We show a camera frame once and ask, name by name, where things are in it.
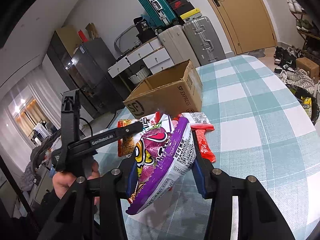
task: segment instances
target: plastic bag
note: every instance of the plastic bag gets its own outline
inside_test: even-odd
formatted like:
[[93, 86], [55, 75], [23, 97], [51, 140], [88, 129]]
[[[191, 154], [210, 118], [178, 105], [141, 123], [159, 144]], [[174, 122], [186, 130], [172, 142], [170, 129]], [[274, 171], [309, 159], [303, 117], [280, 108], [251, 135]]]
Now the plastic bag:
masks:
[[195, 158], [196, 151], [189, 121], [181, 117], [151, 177], [139, 188], [126, 213], [135, 215], [161, 197], [180, 176], [191, 169]]
[[118, 121], [118, 127], [124, 127], [134, 122], [142, 122], [143, 130], [139, 133], [136, 133], [130, 137], [123, 138], [118, 140], [118, 156], [122, 157], [128, 154], [131, 154], [137, 144], [141, 139], [141, 136], [145, 134], [148, 130], [152, 128], [153, 125], [157, 124], [160, 120], [160, 112], [155, 112], [138, 119], [122, 119]]
[[158, 124], [153, 125], [137, 142], [134, 153], [137, 161], [138, 183], [135, 192], [128, 199], [129, 203], [132, 203], [136, 194], [150, 178], [173, 130], [170, 117], [163, 114]]
[[309, 118], [311, 118], [312, 115], [312, 101], [311, 98], [303, 98], [301, 97], [302, 100], [302, 107], [303, 109], [306, 111], [307, 115], [309, 116]]
[[187, 118], [191, 128], [214, 130], [213, 125], [204, 113], [181, 113], [179, 116]]
[[198, 145], [200, 149], [200, 154], [202, 158], [208, 159], [210, 162], [215, 163], [216, 162], [216, 156], [214, 153], [210, 150], [207, 139], [205, 138], [205, 129], [196, 129], [196, 135], [198, 139]]

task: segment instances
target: teal suitcase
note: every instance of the teal suitcase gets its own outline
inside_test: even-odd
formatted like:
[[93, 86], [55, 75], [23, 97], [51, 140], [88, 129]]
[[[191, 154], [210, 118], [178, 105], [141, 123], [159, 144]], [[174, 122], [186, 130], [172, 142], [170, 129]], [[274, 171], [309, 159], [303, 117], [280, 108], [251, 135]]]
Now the teal suitcase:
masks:
[[166, 0], [138, 0], [156, 26], [178, 24], [178, 19]]

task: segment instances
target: gray bag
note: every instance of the gray bag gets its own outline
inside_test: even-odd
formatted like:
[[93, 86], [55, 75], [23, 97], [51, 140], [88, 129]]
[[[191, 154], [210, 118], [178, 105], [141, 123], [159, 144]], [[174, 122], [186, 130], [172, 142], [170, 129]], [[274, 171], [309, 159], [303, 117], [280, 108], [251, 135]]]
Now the gray bag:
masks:
[[167, 50], [173, 63], [191, 59], [194, 67], [200, 67], [200, 63], [194, 53], [187, 37], [183, 33], [182, 26], [173, 26], [159, 34], [159, 39]]
[[219, 38], [208, 17], [193, 19], [183, 25], [201, 66], [226, 58]]

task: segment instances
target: drawer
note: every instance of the drawer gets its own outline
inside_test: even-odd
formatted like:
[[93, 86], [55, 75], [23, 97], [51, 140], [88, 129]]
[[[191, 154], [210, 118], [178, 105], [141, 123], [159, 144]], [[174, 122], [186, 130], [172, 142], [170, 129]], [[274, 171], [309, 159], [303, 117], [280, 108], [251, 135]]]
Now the drawer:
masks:
[[162, 46], [161, 41], [158, 38], [154, 39], [153, 41], [150, 41], [149, 43], [153, 50], [159, 49]]
[[116, 75], [124, 71], [126, 68], [128, 68], [130, 64], [128, 63], [126, 57], [119, 60], [116, 64], [114, 64], [112, 67], [108, 69], [108, 73], [112, 78], [114, 78]]
[[142, 47], [136, 49], [131, 54], [127, 55], [127, 59], [131, 64], [133, 64], [137, 62], [139, 59], [142, 59], [146, 55], [150, 54], [151, 52], [153, 52], [153, 48], [149, 43], [146, 43]]
[[148, 57], [145, 57], [143, 59], [144, 63], [146, 64], [146, 66], [148, 68], [151, 68], [167, 59], [169, 59], [170, 56], [168, 54], [168, 52], [166, 51], [165, 48], [160, 49], [154, 53], [152, 53], [151, 55], [149, 55]]
[[151, 70], [151, 72], [153, 74], [156, 74], [156, 73], [158, 73], [158, 72], [160, 72], [160, 71], [162, 71], [162, 70], [164, 70], [166, 68], [169, 68], [169, 67], [171, 67], [173, 65], [174, 65], [174, 63], [173, 63], [172, 59], [169, 58], [169, 59], [167, 59], [167, 60], [165, 60], [165, 61], [163, 61], [163, 62], [161, 62], [161, 63], [159, 63], [159, 64], [157, 64], [155, 66], [153, 66], [152, 68], [150, 68], [150, 70]]

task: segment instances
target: blue and white checkered tablecloth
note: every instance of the blue and white checkered tablecloth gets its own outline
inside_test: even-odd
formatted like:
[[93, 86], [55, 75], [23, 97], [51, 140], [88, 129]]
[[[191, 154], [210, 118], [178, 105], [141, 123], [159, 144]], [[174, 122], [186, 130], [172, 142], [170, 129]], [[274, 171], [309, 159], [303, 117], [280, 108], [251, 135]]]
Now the blue and white checkered tablecloth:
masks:
[[[225, 59], [201, 66], [198, 72], [203, 84], [202, 112], [215, 127], [206, 133], [217, 157], [214, 166], [234, 177], [256, 176], [295, 238], [305, 239], [320, 218], [320, 141], [304, 109], [255, 57]], [[119, 119], [132, 118], [125, 109], [113, 127]], [[117, 143], [98, 152], [95, 159], [102, 173], [122, 160], [117, 157]], [[203, 239], [210, 205], [211, 200], [198, 193], [190, 171], [172, 191], [137, 215], [128, 216], [129, 204], [122, 200], [128, 238]]]

